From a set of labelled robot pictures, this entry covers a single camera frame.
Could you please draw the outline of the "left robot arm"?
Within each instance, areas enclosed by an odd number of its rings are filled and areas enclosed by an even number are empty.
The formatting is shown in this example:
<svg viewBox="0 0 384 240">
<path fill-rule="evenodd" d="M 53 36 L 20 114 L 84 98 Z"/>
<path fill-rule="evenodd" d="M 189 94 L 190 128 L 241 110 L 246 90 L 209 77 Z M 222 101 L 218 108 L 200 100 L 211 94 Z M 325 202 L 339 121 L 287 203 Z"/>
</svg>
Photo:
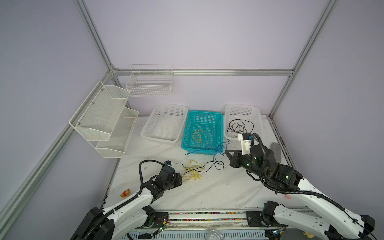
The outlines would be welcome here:
<svg viewBox="0 0 384 240">
<path fill-rule="evenodd" d="M 158 175 L 144 182 L 142 165 L 157 163 L 162 166 Z M 72 240 L 117 240 L 136 228 L 150 227 L 156 211 L 151 204 L 161 198 L 165 191 L 182 185 L 182 176 L 172 167 L 171 161 L 161 163 L 144 160 L 139 163 L 140 188 L 129 198 L 108 208 L 97 207 L 88 211 Z"/>
</svg>

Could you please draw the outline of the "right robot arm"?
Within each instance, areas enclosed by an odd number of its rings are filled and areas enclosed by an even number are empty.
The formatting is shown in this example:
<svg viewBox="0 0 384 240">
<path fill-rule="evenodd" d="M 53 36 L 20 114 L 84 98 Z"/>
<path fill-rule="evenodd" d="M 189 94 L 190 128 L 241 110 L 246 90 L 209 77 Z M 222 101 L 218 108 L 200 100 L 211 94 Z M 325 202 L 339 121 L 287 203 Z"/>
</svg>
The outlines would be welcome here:
<svg viewBox="0 0 384 240">
<path fill-rule="evenodd" d="M 268 228 L 289 226 L 322 240 L 374 240 L 376 221 L 369 215 L 355 214 L 314 187 L 294 168 L 278 163 L 256 133 L 240 134 L 239 150 L 225 150 L 233 168 L 243 168 L 251 177 L 276 195 L 288 195 L 313 212 L 303 214 L 274 201 L 267 201 L 258 217 L 258 224 Z"/>
</svg>

